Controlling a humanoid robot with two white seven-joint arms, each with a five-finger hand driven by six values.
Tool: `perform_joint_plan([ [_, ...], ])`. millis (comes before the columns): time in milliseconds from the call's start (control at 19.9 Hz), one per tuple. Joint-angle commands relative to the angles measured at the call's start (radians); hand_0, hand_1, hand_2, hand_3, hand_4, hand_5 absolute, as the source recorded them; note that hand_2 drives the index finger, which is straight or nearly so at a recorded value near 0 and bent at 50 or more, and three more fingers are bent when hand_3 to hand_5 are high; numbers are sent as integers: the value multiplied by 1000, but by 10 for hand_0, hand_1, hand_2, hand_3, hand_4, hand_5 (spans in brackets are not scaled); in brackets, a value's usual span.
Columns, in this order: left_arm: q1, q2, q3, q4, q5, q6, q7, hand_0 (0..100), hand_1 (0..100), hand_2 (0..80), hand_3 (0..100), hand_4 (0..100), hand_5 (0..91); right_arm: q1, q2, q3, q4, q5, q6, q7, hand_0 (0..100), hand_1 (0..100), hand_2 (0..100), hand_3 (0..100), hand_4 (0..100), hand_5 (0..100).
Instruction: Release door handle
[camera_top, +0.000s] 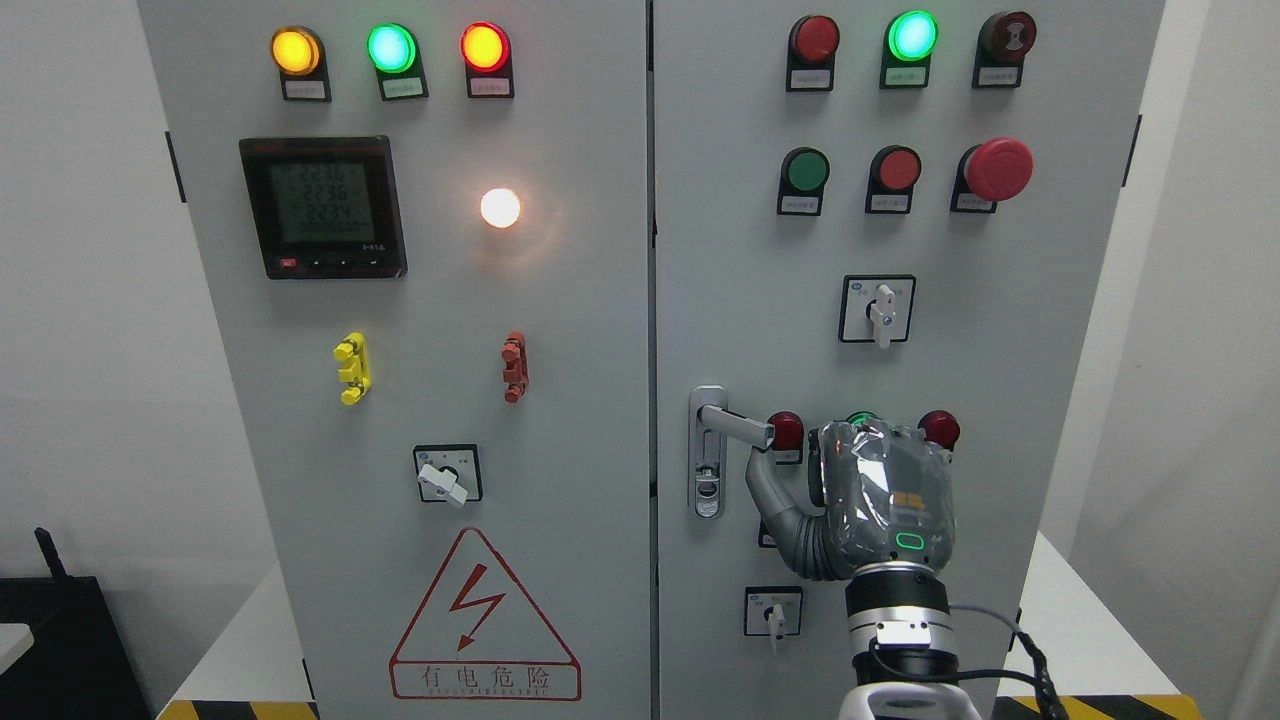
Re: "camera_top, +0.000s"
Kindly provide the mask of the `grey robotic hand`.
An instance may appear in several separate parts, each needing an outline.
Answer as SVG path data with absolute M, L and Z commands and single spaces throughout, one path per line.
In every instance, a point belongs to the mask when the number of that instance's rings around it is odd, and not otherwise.
M 864 566 L 913 562 L 941 571 L 954 555 L 948 451 L 920 430 L 879 418 L 829 421 L 817 432 L 823 512 L 801 510 L 753 448 L 746 484 L 785 565 L 815 582 L 850 580 Z

